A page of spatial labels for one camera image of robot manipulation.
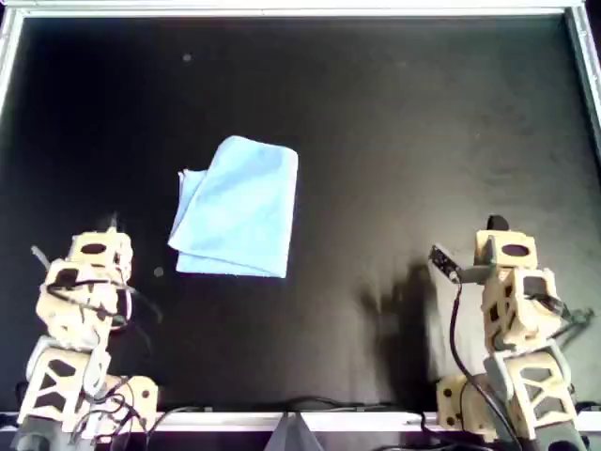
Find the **blue towel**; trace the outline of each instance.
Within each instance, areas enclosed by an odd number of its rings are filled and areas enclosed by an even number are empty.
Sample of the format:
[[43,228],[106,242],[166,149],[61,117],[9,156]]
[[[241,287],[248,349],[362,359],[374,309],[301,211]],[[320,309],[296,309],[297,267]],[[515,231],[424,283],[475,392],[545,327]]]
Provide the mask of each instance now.
[[177,270],[285,277],[298,165],[294,150],[231,136],[207,171],[180,172]]

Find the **wire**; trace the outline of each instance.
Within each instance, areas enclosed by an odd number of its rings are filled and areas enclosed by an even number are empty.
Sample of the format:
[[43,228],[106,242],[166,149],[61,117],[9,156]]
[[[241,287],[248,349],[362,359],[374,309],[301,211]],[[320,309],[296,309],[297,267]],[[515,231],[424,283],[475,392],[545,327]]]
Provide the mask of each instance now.
[[148,305],[148,307],[154,312],[154,314],[157,317],[157,322],[161,322],[162,321],[162,312],[159,309],[158,306],[156,306],[154,303],[152,303],[146,296],[144,296],[142,293],[140,293],[138,290],[136,290],[135,288],[132,288],[130,286],[127,285],[122,285],[119,284],[117,282],[113,282],[111,280],[108,279],[87,279],[87,280],[80,280],[77,282],[73,282],[70,283],[68,285],[66,284],[58,284],[56,282],[53,282],[49,285],[46,286],[46,291],[48,291],[49,294],[55,296],[55,298],[60,299],[61,301],[65,301],[67,303],[73,303],[75,305],[78,305],[80,308],[80,312],[82,314],[82,321],[85,320],[84,317],[84,312],[83,309],[88,309],[88,310],[92,310],[93,312],[98,313],[102,313],[104,316],[108,317],[108,318],[112,318],[113,320],[116,320],[118,322],[120,322],[120,324],[117,326],[117,329],[123,329],[125,327],[127,327],[128,325],[132,324],[133,325],[133,330],[142,338],[142,340],[144,341],[144,345],[146,347],[146,353],[148,356],[152,356],[154,354],[153,348],[152,348],[152,341],[150,340],[150,337],[148,336],[148,334],[144,331],[144,329],[142,329],[142,327],[140,327],[137,323],[131,321],[131,320],[127,320],[126,318],[124,318],[122,315],[119,315],[117,313],[112,313],[109,312],[106,308],[104,307],[97,307],[95,305],[90,305],[87,303],[80,303],[79,301],[58,292],[59,289],[67,289],[67,290],[72,290],[74,288],[77,287],[83,287],[83,286],[94,286],[94,285],[98,285],[98,284],[111,284],[111,285],[115,285],[119,288],[123,288],[126,289],[127,291],[131,291],[132,293],[135,293],[135,295],[142,300],[146,305]]
[[424,444],[424,445],[411,445],[411,444],[392,444],[385,445],[379,448],[376,448],[374,451],[447,451],[455,448],[455,444]]
[[146,434],[146,448],[145,450],[148,450],[148,447],[150,445],[150,439],[152,439],[153,434],[156,432],[157,428],[159,427],[159,425],[165,420],[165,418],[167,418],[169,415],[171,415],[172,413],[178,413],[178,412],[199,412],[202,411],[202,409],[196,407],[196,406],[183,406],[183,407],[177,407],[175,409],[172,409],[170,411],[165,412],[163,415],[161,415],[159,417],[159,419],[157,419],[157,421],[155,422],[154,425],[152,425],[152,428],[150,428]]
[[457,351],[456,343],[455,343],[455,330],[457,326],[457,314],[459,313],[459,304],[461,303],[461,293],[463,292],[463,283],[461,282],[461,277],[457,274],[455,281],[458,284],[457,294],[455,296],[455,301],[453,303],[453,312],[451,313],[451,326],[450,326],[450,344],[451,344],[451,354],[453,355],[453,359],[455,363],[459,367],[459,370],[464,374],[464,376],[468,379],[468,382],[471,384],[473,388],[482,396],[490,410],[495,414],[499,421],[503,424],[503,427],[506,429],[507,434],[510,436],[511,441],[515,444],[516,449],[521,450],[521,443],[516,436],[516,432],[507,421],[507,418],[502,413],[501,408],[499,407],[499,402],[492,397],[489,393],[485,391],[485,389],[478,383],[476,378],[468,371],[465,365],[463,365],[463,361],[459,357],[459,353]]
[[495,449],[492,445],[488,446],[488,445],[480,445],[478,443],[471,443],[471,442],[466,442],[463,440],[456,440],[456,439],[451,439],[449,437],[446,437],[445,435],[439,433],[439,432],[435,432],[434,430],[428,428],[425,425],[425,414],[423,412],[418,412],[418,414],[422,417],[422,422],[420,423],[420,428],[422,429],[422,432],[434,439],[440,440],[441,443],[447,443],[448,446],[463,446],[465,448],[468,449],[473,449],[476,451],[490,451],[491,449]]
[[115,394],[113,394],[112,397],[120,397],[121,398],[121,401],[120,401],[119,405],[116,407],[116,409],[114,409],[113,411],[109,411],[106,409],[91,409],[89,412],[87,412],[85,415],[83,415],[79,419],[79,421],[75,424],[75,427],[73,428],[73,431],[71,433],[69,443],[74,444],[79,441],[82,434],[84,433],[84,429],[85,429],[84,424],[87,423],[87,421],[90,419],[90,417],[93,414],[102,413],[102,414],[107,414],[109,416],[112,416],[113,414],[119,412],[125,406],[126,402],[125,402],[125,397],[123,395],[121,395],[119,393],[115,393]]
[[46,286],[46,291],[49,294],[55,296],[55,298],[60,299],[61,301],[65,301],[66,303],[73,303],[73,304],[79,306],[80,311],[82,309],[92,310],[93,312],[96,312],[97,314],[102,313],[106,317],[109,317],[109,318],[112,318],[113,320],[117,320],[117,321],[121,322],[121,324],[123,326],[126,326],[128,324],[127,320],[122,315],[119,315],[117,313],[111,313],[104,307],[97,307],[95,305],[90,305],[89,303],[80,303],[79,301],[71,298],[70,296],[67,296],[63,293],[58,292],[59,289],[72,290],[75,287],[76,286],[72,286],[72,285],[65,286],[65,285],[57,284],[56,282],[52,282],[51,284],[48,284]]

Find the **beige plastic part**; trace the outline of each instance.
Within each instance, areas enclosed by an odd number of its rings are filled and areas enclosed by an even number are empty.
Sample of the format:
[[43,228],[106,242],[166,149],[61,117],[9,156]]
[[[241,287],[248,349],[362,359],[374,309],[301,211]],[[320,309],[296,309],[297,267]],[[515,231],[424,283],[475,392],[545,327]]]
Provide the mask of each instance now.
[[[107,391],[111,390],[117,384],[121,383],[122,379],[115,376],[106,377],[106,388]],[[140,419],[133,417],[128,421],[119,433],[124,434],[130,432],[143,432],[148,431],[157,420],[157,402],[159,399],[159,387],[154,381],[145,376],[134,376],[130,378],[127,383],[122,385],[116,390],[116,393],[122,395],[125,398],[125,402],[131,406],[140,414],[144,427],[140,425]],[[84,432],[85,438],[93,438],[96,435],[109,435],[114,434],[119,425],[120,421],[129,413],[129,408],[123,406],[118,409],[122,402],[122,398],[117,396],[109,399],[104,404],[94,406],[94,409],[106,410],[106,411],[117,411],[112,415],[112,418],[103,416],[98,430],[87,429]]]
[[[476,376],[476,379],[481,385],[487,387],[485,374]],[[493,442],[497,438],[497,431],[490,420],[484,399],[468,384],[465,376],[449,376],[441,380],[437,384],[436,398],[439,424],[442,428],[446,430],[465,429],[468,432],[482,435],[486,442]]]
[[[530,268],[535,269],[538,266],[536,256],[536,244],[534,238],[521,232],[499,231],[499,230],[479,230],[476,232],[476,249],[474,259],[481,260],[484,254],[486,242],[490,237],[495,239],[495,254],[497,257],[497,266],[503,268]],[[524,251],[524,257],[509,255],[508,248],[505,246],[519,247]]]
[[514,268],[497,270],[485,283],[482,312],[485,323],[485,345],[494,352],[498,336],[506,345],[519,350],[540,347],[562,326],[562,319],[538,301],[524,296],[524,278],[537,277],[545,281],[547,294],[557,298],[555,275],[551,270]]
[[[64,348],[89,350],[96,346],[105,347],[111,332],[112,318],[99,316],[93,310],[58,299],[46,289],[56,281],[61,272],[72,271],[77,272],[76,281],[106,278],[91,264],[55,260],[48,270],[44,285],[40,287],[36,313],[46,323],[48,334]],[[57,292],[76,303],[102,307],[110,313],[116,313],[116,287],[110,284],[81,286],[71,290],[58,289]]]
[[102,267],[112,280],[124,283],[131,277],[132,258],[130,237],[111,227],[106,232],[85,232],[74,236],[67,260]]
[[[63,431],[72,432],[78,417],[89,411],[89,403],[80,400],[88,360],[89,355],[80,352],[45,350],[34,368],[17,422],[33,415],[62,423]],[[42,388],[44,380],[47,386]]]
[[[515,394],[510,400],[508,408],[512,424],[519,437],[533,440],[536,437],[536,428],[574,421],[577,417],[568,386],[570,381],[563,378],[562,372],[555,359],[546,352],[535,352],[507,361],[509,377],[513,382]],[[543,375],[541,381],[528,379],[526,371],[535,370]],[[529,396],[527,385],[530,386],[532,399]],[[561,403],[563,412],[547,412],[536,418],[535,409],[545,407],[542,403],[555,401]]]

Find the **black tabletop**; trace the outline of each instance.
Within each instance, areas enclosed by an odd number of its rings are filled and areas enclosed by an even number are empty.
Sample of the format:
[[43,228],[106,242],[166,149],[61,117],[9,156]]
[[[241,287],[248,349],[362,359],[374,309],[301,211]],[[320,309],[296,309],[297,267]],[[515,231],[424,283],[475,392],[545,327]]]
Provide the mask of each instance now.
[[[175,272],[177,171],[207,168],[232,134],[299,154],[286,279]],[[428,383],[456,372],[433,242],[469,262],[475,231],[504,214],[568,305],[599,305],[590,139],[559,18],[27,19],[0,130],[0,405],[15,408],[43,333],[30,246],[63,257],[116,210],[131,284],[164,321],[136,305],[154,354],[118,335],[111,372],[148,374],[173,402],[433,409]],[[479,296],[466,289],[457,338],[474,370]],[[581,397],[600,388],[599,339],[566,350]]]

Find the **folded cloth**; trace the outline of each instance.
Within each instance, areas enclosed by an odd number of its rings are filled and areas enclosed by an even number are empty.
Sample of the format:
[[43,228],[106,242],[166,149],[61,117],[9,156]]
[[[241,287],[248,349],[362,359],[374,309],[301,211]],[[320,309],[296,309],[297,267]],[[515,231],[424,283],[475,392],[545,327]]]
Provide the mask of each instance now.
[[207,171],[180,172],[177,270],[285,277],[298,165],[294,150],[231,136]]

